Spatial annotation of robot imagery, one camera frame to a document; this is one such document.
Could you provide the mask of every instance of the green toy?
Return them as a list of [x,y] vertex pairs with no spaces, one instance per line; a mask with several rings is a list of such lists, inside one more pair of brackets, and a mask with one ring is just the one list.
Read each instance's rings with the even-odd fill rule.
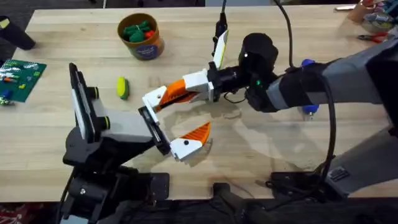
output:
[[132,43],[141,42],[141,41],[144,41],[144,40],[145,40],[145,34],[141,30],[137,30],[129,38],[129,41],[132,42]]
[[142,42],[145,40],[144,31],[150,31],[148,21],[143,21],[138,25],[124,28],[123,35],[125,36],[126,40],[132,43]]

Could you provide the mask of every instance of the blue knob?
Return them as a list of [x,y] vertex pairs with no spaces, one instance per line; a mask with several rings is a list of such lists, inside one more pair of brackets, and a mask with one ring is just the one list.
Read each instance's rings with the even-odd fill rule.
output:
[[[304,59],[303,62],[301,63],[301,67],[304,67],[306,65],[315,63],[314,60],[311,59]],[[319,105],[307,105],[307,106],[303,106],[303,112],[306,114],[314,114],[315,112],[318,111]]]
[[301,67],[304,67],[304,66],[306,66],[306,65],[309,65],[309,64],[311,64],[311,63],[315,63],[315,61],[314,61],[314,60],[311,60],[311,59],[304,59],[303,62],[301,63]]
[[306,114],[314,114],[318,111],[319,105],[303,106],[303,112]]

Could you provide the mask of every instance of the gray robotic arm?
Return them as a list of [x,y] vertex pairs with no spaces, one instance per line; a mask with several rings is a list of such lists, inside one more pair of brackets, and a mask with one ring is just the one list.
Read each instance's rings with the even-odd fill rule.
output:
[[[347,197],[363,187],[398,178],[397,67],[398,39],[393,39],[346,58],[290,69],[269,84],[256,76],[246,98],[255,110],[266,113],[325,104],[321,75],[330,86],[335,103],[383,104],[392,125],[331,162],[325,182],[329,189]],[[271,179],[280,181],[279,175],[273,175]]]

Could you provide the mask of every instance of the red toy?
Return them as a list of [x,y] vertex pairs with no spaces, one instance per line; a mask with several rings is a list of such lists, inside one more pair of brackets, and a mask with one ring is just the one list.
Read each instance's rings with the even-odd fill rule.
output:
[[149,39],[149,38],[152,37],[154,34],[155,34],[155,31],[153,31],[153,30],[150,30],[150,31],[148,31],[148,32],[145,32],[145,33],[144,33],[145,39]]

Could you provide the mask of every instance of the black mount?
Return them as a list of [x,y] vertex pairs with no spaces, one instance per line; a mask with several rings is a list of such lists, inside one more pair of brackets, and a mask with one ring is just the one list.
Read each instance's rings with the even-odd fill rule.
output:
[[62,207],[63,218],[75,215],[94,224],[114,214],[122,201],[165,200],[169,179],[166,173],[140,174],[124,166],[106,174],[77,171]]
[[66,141],[64,163],[74,167],[63,217],[70,215],[96,223],[116,211],[125,200],[153,201],[169,197],[170,176],[166,173],[140,174],[137,169],[121,166],[154,143],[116,142],[102,138],[88,144],[80,130],[71,130]]
[[327,183],[319,187],[320,176],[315,172],[272,172],[266,186],[272,189],[274,198],[300,198],[320,203],[339,201],[343,198]]
[[237,224],[293,224],[285,220],[276,220],[269,212],[264,210],[263,206],[255,200],[243,199],[231,192],[229,184],[213,184],[213,200],[220,199],[233,211],[233,217]]

